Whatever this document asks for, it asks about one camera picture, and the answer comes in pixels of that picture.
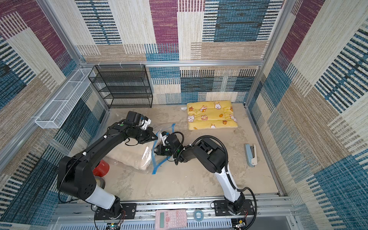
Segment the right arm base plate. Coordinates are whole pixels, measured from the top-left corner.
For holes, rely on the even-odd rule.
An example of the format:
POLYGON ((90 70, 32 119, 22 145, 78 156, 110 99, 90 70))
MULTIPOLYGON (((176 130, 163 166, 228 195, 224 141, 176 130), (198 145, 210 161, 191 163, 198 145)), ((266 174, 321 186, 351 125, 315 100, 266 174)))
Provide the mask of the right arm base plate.
POLYGON ((215 200, 210 206, 214 209, 216 216, 255 214, 255 206, 250 199, 242 200, 241 205, 239 202, 233 203, 228 200, 215 200))

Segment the yellow cartoon print blanket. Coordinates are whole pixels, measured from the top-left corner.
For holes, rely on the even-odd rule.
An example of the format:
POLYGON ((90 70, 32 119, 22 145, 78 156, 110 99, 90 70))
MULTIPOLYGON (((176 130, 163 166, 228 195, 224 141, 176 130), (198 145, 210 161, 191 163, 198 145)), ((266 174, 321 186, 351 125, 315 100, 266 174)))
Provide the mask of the yellow cartoon print blanket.
POLYGON ((237 128, 231 101, 208 101, 187 104, 189 130, 237 128))

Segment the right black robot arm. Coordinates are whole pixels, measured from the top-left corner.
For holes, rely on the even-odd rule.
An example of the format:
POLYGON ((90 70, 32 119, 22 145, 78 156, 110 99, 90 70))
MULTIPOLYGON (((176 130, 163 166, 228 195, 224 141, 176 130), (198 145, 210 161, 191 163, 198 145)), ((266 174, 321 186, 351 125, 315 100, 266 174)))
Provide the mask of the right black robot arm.
POLYGON ((240 189, 231 175, 229 168, 229 155, 225 145, 216 137, 204 135, 193 143, 184 146, 184 134, 177 131, 173 133, 162 132, 162 143, 158 145, 157 153, 160 156, 172 157, 172 161, 178 165, 192 159, 197 159, 207 171, 213 173, 224 192, 227 210, 232 215, 240 215, 245 203, 244 191, 250 191, 245 187, 240 189))

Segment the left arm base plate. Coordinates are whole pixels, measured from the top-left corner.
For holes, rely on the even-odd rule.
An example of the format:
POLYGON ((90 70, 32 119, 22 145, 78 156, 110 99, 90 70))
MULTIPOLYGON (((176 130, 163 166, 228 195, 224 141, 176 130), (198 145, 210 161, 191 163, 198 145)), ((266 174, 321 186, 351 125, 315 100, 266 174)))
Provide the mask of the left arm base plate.
POLYGON ((95 212, 95 220, 121 220, 134 219, 137 203, 114 204, 110 209, 98 208, 95 212))

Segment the cream fleece blanket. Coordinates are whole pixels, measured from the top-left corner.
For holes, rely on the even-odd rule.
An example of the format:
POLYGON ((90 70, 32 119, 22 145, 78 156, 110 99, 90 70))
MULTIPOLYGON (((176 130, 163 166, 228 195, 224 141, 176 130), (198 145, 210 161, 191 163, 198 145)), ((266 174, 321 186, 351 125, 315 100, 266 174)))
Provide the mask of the cream fleece blanket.
POLYGON ((115 146, 106 157, 124 165, 132 166, 137 170, 145 171, 151 163, 153 145, 154 141, 135 146, 127 146, 124 142, 115 146))

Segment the clear vacuum bag blue zipper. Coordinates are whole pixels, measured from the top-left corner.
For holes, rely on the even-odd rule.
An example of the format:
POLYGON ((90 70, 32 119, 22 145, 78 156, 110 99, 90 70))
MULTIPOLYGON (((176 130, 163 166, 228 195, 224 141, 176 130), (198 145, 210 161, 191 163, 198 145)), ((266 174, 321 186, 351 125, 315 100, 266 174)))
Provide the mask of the clear vacuum bag blue zipper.
POLYGON ((175 131, 175 123, 158 125, 143 131, 145 139, 149 140, 145 145, 142 157, 142 168, 155 175, 159 168, 171 159, 169 146, 164 144, 167 136, 175 131))

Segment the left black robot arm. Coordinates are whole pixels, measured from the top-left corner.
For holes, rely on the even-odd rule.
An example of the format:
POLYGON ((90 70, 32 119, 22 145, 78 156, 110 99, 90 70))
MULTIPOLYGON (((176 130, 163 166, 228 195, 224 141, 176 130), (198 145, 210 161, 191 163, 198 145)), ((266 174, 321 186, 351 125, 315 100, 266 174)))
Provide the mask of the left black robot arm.
POLYGON ((150 124, 148 117, 129 111, 125 119, 109 126, 87 149, 72 157, 63 157, 58 165, 59 192, 96 205, 103 211, 119 214, 122 210, 120 199, 97 185, 93 170, 114 147, 126 140, 133 139, 138 144, 157 140, 150 124))

